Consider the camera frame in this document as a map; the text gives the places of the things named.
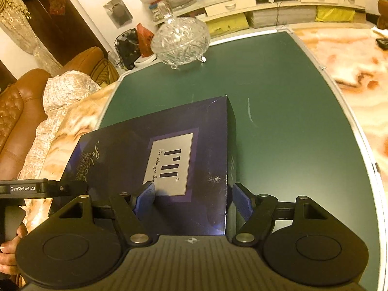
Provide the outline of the person's left hand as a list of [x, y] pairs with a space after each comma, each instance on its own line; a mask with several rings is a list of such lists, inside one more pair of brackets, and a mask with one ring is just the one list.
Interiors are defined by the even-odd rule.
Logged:
[[1, 272], [6, 275], [17, 275], [20, 273], [20, 270], [16, 264], [16, 248], [19, 245], [20, 241], [27, 235], [28, 230], [26, 225], [21, 223], [17, 229], [16, 236], [13, 240], [6, 241], [1, 245], [1, 255], [0, 255], [0, 267]]

